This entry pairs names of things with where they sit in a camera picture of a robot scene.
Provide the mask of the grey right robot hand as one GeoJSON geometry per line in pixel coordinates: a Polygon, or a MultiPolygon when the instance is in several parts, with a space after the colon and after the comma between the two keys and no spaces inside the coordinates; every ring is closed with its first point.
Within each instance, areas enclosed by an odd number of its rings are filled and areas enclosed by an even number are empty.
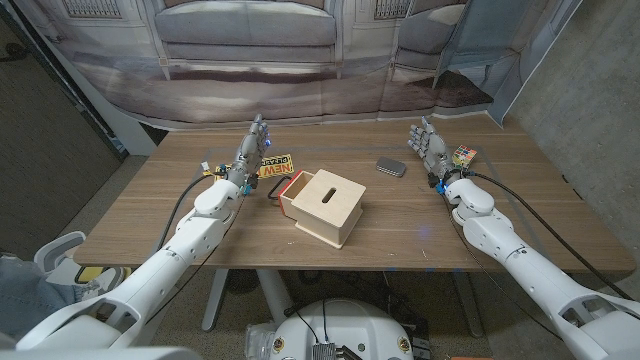
{"type": "Polygon", "coordinates": [[[426,117],[421,123],[410,127],[408,145],[422,160],[429,186],[446,188],[461,178],[461,170],[454,167],[451,152],[434,125],[426,117]]]}

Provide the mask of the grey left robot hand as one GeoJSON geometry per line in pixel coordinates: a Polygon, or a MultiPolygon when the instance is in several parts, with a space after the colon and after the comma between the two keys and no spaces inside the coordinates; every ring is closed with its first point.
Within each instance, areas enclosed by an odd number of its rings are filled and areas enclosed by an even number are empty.
{"type": "Polygon", "coordinates": [[[258,172],[270,144],[268,124],[261,114],[257,114],[236,151],[225,179],[239,188],[249,186],[255,190],[258,185],[258,172]]]}

